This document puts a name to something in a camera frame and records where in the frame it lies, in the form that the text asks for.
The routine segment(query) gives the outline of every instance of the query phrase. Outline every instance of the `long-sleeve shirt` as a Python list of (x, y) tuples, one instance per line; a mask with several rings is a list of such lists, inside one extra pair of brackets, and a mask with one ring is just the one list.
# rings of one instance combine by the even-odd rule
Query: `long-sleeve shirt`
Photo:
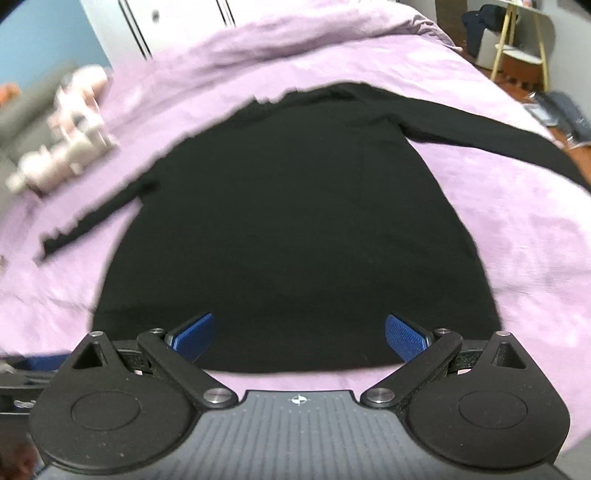
[(93, 328), (130, 339), (212, 312), (203, 368), (393, 364), (389, 314), (486, 339), (501, 325), (476, 246), (407, 137), (481, 148), (589, 189), (539, 135), (342, 83), (253, 102), (186, 139), (45, 251), (139, 195)]

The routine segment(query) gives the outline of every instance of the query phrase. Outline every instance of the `blue wall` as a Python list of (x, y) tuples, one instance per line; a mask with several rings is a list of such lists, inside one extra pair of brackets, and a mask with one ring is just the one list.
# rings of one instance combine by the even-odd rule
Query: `blue wall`
[(109, 66), (79, 0), (25, 0), (0, 23), (0, 85), (27, 87), (68, 59)]

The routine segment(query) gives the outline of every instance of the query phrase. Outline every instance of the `plush toy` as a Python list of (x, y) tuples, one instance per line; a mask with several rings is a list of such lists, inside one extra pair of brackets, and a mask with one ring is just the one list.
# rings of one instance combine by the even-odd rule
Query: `plush toy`
[(0, 86), (0, 106), (7, 103), (9, 100), (18, 97), (21, 91), (18, 89), (16, 83), (6, 83)]
[(100, 65), (87, 65), (66, 75), (61, 81), (61, 90), (66, 95), (82, 97), (97, 110), (97, 102), (109, 84), (109, 76), (110, 72)]
[(47, 119), (57, 137), (68, 137), (75, 116), (98, 115), (98, 99), (108, 83), (109, 74), (100, 65), (88, 65), (64, 77), (56, 92), (56, 112)]
[(88, 165), (116, 146), (115, 139), (103, 135), (102, 119), (96, 120), (96, 117), (77, 117), (75, 129), (51, 150), (43, 146), (37, 152), (23, 155), (17, 172), (6, 181), (10, 191), (19, 193), (28, 187), (42, 194), (49, 193), (66, 180), (82, 174)]

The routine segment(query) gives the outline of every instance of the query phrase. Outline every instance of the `gold table leg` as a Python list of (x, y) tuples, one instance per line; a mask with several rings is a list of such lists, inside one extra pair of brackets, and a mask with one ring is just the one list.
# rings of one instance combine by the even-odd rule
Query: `gold table leg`
[(513, 46), (515, 43), (515, 25), (517, 24), (517, 10), (511, 12), (511, 30), (509, 33), (509, 45)]
[(540, 28), (540, 19), (538, 15), (534, 14), (535, 33), (538, 37), (538, 45), (540, 46), (540, 59), (542, 60), (542, 80), (544, 91), (550, 90), (550, 79), (548, 78), (548, 60), (546, 59), (546, 49), (544, 47), (544, 37)]
[(505, 21), (503, 22), (503, 31), (501, 32), (501, 39), (499, 40), (499, 49), (496, 52), (495, 64), (492, 68), (491, 80), (494, 82), (496, 74), (499, 72), (499, 64), (501, 63), (501, 56), (503, 55), (503, 47), (507, 39), (507, 32), (509, 31), (509, 24), (511, 23), (511, 17), (513, 15), (513, 5), (507, 6), (507, 12), (505, 13)]

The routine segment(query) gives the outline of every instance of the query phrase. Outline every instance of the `bed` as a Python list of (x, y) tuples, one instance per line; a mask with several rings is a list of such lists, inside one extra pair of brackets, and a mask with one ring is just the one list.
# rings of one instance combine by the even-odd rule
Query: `bed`
[[(550, 138), (507, 94), (457, 54), (416, 10), (391, 2), (317, 2), (314, 8), (215, 34), (189, 49), (118, 69), (102, 112), (120, 149), (43, 199), (27, 193), (0, 228), (0, 351), (69, 351), (90, 328), (109, 260), (141, 205), (134, 202), (75, 244), (38, 262), (41, 240), (149, 168), (189, 135), (254, 96), (366, 82)], [(591, 196), (545, 170), (481, 150), (413, 142), (472, 234), (502, 323), (538, 362), (571, 414), (564, 448), (591, 430)], [(254, 390), (353, 390), (395, 366), (271, 375), (213, 372)]]

